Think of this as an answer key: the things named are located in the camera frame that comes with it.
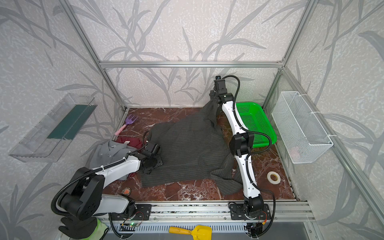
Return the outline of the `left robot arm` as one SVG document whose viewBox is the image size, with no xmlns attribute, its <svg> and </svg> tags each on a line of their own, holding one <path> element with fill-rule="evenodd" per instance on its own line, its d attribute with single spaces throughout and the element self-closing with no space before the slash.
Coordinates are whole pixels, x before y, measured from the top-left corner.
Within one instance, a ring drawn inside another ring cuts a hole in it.
<svg viewBox="0 0 384 240">
<path fill-rule="evenodd" d="M 109 196 L 103 191 L 129 174 L 138 171 L 150 174 L 160 167 L 163 164 L 160 150 L 160 145 L 151 142 L 138 149 L 114 141 L 99 145 L 90 166 L 78 169 L 54 196 L 51 210 L 56 215 L 73 216 L 80 221 L 104 214 L 134 216 L 137 208 L 128 194 Z"/>
</svg>

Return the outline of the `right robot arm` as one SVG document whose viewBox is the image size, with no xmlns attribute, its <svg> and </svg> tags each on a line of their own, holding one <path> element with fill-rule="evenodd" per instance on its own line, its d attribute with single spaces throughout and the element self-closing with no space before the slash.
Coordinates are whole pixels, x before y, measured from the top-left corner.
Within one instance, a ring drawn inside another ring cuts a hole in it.
<svg viewBox="0 0 384 240">
<path fill-rule="evenodd" d="M 256 184 L 250 153 L 254 134 L 248 132 L 234 102 L 234 97 L 226 89 L 211 90 L 211 100 L 216 100 L 229 120 L 233 137 L 230 151 L 236 158 L 243 181 L 244 212 L 247 218 L 255 219 L 264 210 L 264 200 Z"/>
</svg>

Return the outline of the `dark grey striped shirt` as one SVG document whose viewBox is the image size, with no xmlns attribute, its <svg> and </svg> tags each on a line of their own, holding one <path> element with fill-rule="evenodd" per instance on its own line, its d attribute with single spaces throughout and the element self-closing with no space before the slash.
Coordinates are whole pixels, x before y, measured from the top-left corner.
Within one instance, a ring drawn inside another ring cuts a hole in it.
<svg viewBox="0 0 384 240">
<path fill-rule="evenodd" d="M 211 179 L 223 195 L 242 190 L 241 175 L 232 174 L 234 155 L 217 123 L 219 107 L 219 103 L 212 100 L 199 112 L 178 122 L 159 123 L 152 127 L 150 142 L 160 146 L 163 165 L 150 174 L 140 173 L 144 188 Z"/>
</svg>

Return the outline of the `green plastic basket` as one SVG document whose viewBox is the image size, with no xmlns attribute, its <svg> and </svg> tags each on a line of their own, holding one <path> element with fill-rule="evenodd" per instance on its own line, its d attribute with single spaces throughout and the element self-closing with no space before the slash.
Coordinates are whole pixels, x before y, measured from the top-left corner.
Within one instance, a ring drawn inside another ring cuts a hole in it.
<svg viewBox="0 0 384 240">
<path fill-rule="evenodd" d="M 254 102 L 236 103 L 243 125 L 253 131 L 263 133 L 271 138 L 271 145 L 277 141 L 276 133 L 263 108 Z"/>
</svg>

